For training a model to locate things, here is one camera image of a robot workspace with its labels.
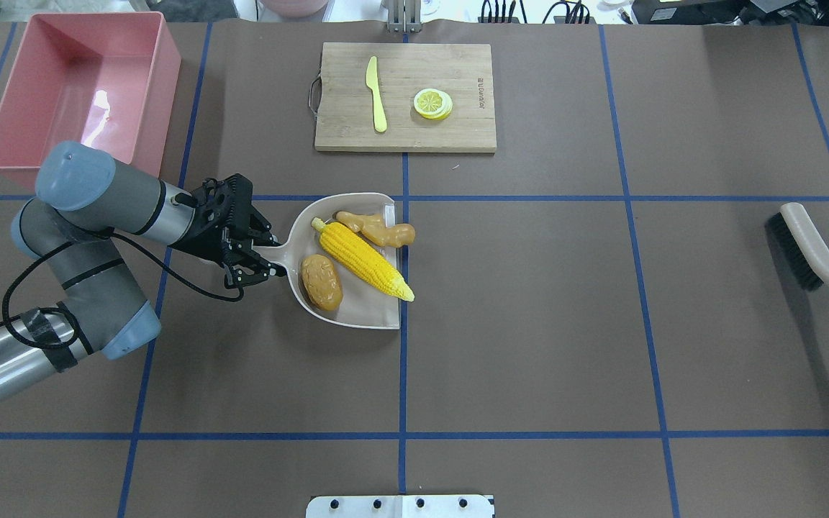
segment brush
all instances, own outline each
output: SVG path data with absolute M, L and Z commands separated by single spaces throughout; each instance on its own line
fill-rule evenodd
M 799 285 L 806 291 L 829 288 L 829 249 L 802 204 L 787 203 L 766 223 Z

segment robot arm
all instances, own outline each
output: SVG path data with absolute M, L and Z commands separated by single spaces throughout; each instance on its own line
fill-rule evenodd
M 47 263 L 66 298 L 57 304 L 62 312 L 31 309 L 14 323 L 14 332 L 42 347 L 0 329 L 0 401 L 96 351 L 114 360 L 158 336 L 154 309 L 108 239 L 114 229 L 218 263 L 227 288 L 286 275 L 251 250 L 278 243 L 240 175 L 187 193 L 103 151 L 63 142 L 40 167 L 36 192 L 14 218 L 12 238 L 35 259 L 63 247 Z

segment knife handle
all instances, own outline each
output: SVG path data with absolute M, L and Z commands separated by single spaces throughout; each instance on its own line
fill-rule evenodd
M 382 109 L 382 98 L 379 97 L 379 89 L 373 92 L 373 129 L 378 132 L 386 131 L 386 112 Z

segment white dustpan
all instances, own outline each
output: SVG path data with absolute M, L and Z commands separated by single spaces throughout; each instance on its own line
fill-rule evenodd
M 309 299 L 306 298 L 306 291 L 299 277 L 299 266 L 302 260 L 313 253 L 320 253 L 331 258 L 319 246 L 319 233 L 310 223 L 313 217 L 320 217 L 325 221 L 333 219 L 335 213 L 341 210 L 355 214 L 382 214 L 387 226 L 395 224 L 395 202 L 386 194 L 336 194 L 316 200 L 303 209 L 294 221 L 289 238 L 283 245 L 256 246 L 254 250 L 264 259 L 286 268 L 286 278 L 289 279 L 293 295 L 310 314 L 326 322 L 345 325 L 345 327 L 398 329 L 401 322 L 399 300 L 366 284 L 333 259 L 343 288 L 341 306 L 336 311 L 326 312 L 310 305 Z M 376 250 L 395 268 L 399 267 L 396 249 L 387 246 L 376 247 Z

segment black bristles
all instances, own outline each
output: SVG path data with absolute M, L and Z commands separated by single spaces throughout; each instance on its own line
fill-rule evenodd
M 815 270 L 809 265 L 802 249 L 799 248 L 799 243 L 792 236 L 792 231 L 789 230 L 785 217 L 781 213 L 776 213 L 776 216 L 770 217 L 766 226 L 773 232 L 776 241 L 779 242 L 779 247 L 782 249 L 786 261 L 789 262 L 792 274 L 799 281 L 799 286 L 806 291 L 815 291 L 815 289 L 823 286 L 823 280 L 820 280 L 819 276 L 815 274 Z

